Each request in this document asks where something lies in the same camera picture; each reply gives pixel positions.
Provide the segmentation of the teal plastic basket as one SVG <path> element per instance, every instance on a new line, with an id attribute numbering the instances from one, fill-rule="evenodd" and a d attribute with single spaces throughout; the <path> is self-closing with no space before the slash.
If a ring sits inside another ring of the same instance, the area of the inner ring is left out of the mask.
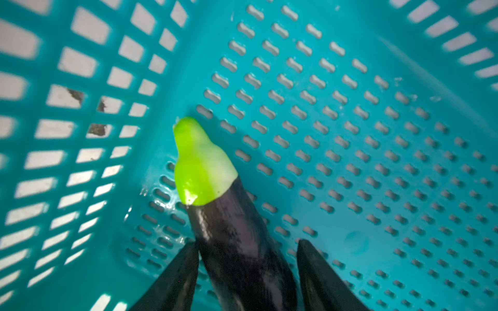
<path id="1" fill-rule="evenodd" d="M 127 310 L 194 239 L 198 120 L 292 271 L 497 309 L 496 1 L 2 1 L 1 309 Z"/>

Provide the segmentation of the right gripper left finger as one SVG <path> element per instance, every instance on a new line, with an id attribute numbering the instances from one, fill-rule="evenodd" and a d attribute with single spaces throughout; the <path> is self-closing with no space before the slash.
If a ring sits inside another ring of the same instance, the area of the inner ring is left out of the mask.
<path id="1" fill-rule="evenodd" d="M 198 278 L 197 244 L 186 244 L 131 310 L 190 310 Z"/>

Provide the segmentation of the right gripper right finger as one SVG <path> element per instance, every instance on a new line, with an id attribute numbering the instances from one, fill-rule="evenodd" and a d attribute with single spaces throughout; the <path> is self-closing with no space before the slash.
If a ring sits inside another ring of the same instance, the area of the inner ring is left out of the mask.
<path id="1" fill-rule="evenodd" d="M 368 311 L 368 308 L 306 239 L 301 239 L 298 243 L 297 263 L 306 310 Z"/>

